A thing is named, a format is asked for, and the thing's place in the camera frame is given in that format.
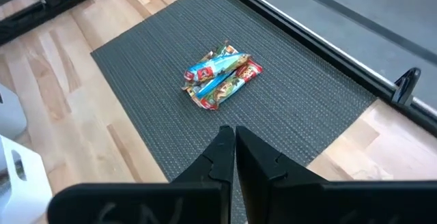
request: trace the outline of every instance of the white plastic container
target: white plastic container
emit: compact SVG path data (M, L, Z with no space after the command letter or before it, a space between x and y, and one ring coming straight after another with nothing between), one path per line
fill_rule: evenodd
M52 197L41 156L1 135L0 144L0 224L33 223Z
M18 96L0 84L0 135L15 139L26 126L26 116Z

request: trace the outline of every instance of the gray mat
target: gray mat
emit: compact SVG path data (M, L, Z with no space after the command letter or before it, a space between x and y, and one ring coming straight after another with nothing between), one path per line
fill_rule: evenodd
M206 111L180 89L184 70L226 39L264 72ZM92 56L169 180L223 124L245 125L306 165L375 100L237 0L178 0ZM235 183L232 221L243 224Z

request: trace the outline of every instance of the black clamp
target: black clamp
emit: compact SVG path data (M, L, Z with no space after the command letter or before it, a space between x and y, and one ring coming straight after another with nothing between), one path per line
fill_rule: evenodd
M405 74L395 81L397 89L391 96L391 102L402 106L409 106L412 101L412 91L414 87L416 87L420 76L421 69L419 68L414 67L405 72Z

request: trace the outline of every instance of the wooden floor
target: wooden floor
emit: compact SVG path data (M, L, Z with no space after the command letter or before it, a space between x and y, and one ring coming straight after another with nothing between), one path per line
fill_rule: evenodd
M166 182L90 52L175 0L88 0L0 48L54 193L79 182ZM0 8L0 17L29 0ZM437 178L437 139L381 101L309 168L329 180Z

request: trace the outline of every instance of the gray panel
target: gray panel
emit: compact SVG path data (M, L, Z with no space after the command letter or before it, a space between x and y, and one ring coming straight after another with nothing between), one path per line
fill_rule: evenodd
M391 80L396 81L405 71L411 67L418 67L422 69L422 76L419 80L416 89L413 94L425 101L432 107L437 108L437 92L433 89L432 83L437 83L437 66L431 62L413 55L411 52L399 47L398 45L384 39L382 36L364 28L350 19L336 13L330 8L318 3L314 0L266 0L273 6L277 7L281 11L295 18L297 21L304 24L306 27L310 28L312 31L316 32L318 35L332 42L335 46L338 46L349 55L357 58L359 61L363 62L365 65L369 66L371 69L375 70L382 76ZM349 4L350 9L357 10L357 5ZM377 11L376 3L372 8L368 8L366 13L372 11L371 19L382 17L385 18L384 22L382 20L377 20L378 23L384 23L385 21L392 21L392 25L403 22L397 16L391 15L391 9L386 9L386 14ZM429 8L430 13L435 11L434 8ZM403 25L389 28L395 30L395 33L403 34L405 37L410 38L410 40L419 42L418 35L408 34L412 29L414 29L415 24L410 25L403 22ZM433 32L434 28L429 27L429 31ZM426 47L429 49L435 49L437 47L436 40L423 35L425 37Z
M184 70L226 39L264 72L207 111L180 89ZM178 0L92 55L170 180L223 124L244 125L306 165L375 100L236 0ZM233 223L243 224L237 179L233 205Z

